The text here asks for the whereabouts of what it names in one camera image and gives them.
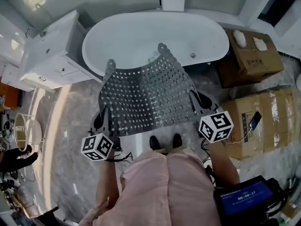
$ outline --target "white cable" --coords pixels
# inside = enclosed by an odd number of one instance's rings
[[[231,144],[231,145],[235,144],[235,143],[239,143],[239,142],[241,142],[243,139],[245,139],[247,137],[247,135],[250,133],[251,130],[252,130],[252,128],[249,129],[248,133],[240,141],[236,141],[236,142],[233,142],[233,143],[231,143],[231,142],[225,142],[225,141],[223,141],[223,142],[227,143],[227,144]]]

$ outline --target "timer display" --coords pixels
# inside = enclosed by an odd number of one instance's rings
[[[271,197],[273,193],[263,182],[221,195],[227,215],[246,210]]]

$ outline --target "white bathtub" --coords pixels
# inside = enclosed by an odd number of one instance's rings
[[[222,27],[204,16],[139,12],[114,15],[97,23],[85,37],[82,54],[89,68],[103,76],[109,59],[123,69],[148,64],[159,56],[161,42],[182,66],[221,59],[229,49]]]

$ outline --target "brown cardboard box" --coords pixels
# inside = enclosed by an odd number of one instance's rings
[[[240,141],[249,131],[249,124],[258,111],[262,118],[254,131],[240,143],[227,144],[230,157],[244,159],[299,139],[300,124],[296,110],[294,87],[275,87],[222,104],[234,123],[228,143]]]
[[[230,53],[215,62],[223,87],[258,83],[283,71],[280,55],[267,34],[240,31],[245,35],[247,46],[245,48],[238,46],[233,37],[233,30],[228,30]],[[262,39],[267,45],[267,50],[259,51],[253,37]]]

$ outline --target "marble floor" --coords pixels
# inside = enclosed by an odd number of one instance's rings
[[[232,89],[221,89],[213,66],[201,72],[193,65],[185,70],[198,89],[212,94],[221,103],[277,85],[295,86],[295,79],[301,72],[298,62],[286,56],[282,56],[282,61],[285,65],[283,72],[261,83]],[[101,162],[91,162],[82,156],[80,146],[82,138],[88,136],[91,119],[98,110],[99,88],[99,83],[91,80],[62,87],[55,93],[42,89],[24,92],[22,107],[9,112],[11,117],[19,112],[36,115],[46,139],[43,145],[35,147],[40,154],[34,165],[21,170],[26,181],[21,182],[20,191],[30,206],[28,211],[31,216],[59,206],[61,218],[79,222],[94,207]],[[200,149],[198,134],[190,123],[122,137],[123,154],[132,152],[135,158],[150,150],[151,135],[155,135],[162,145],[169,146],[175,133],[180,133],[183,143],[202,160],[206,159]],[[266,179],[274,177],[284,186],[300,162],[301,145],[295,141],[285,148],[244,160],[239,165],[239,174],[241,181],[263,175]],[[117,177],[126,166],[127,162],[117,163]]]

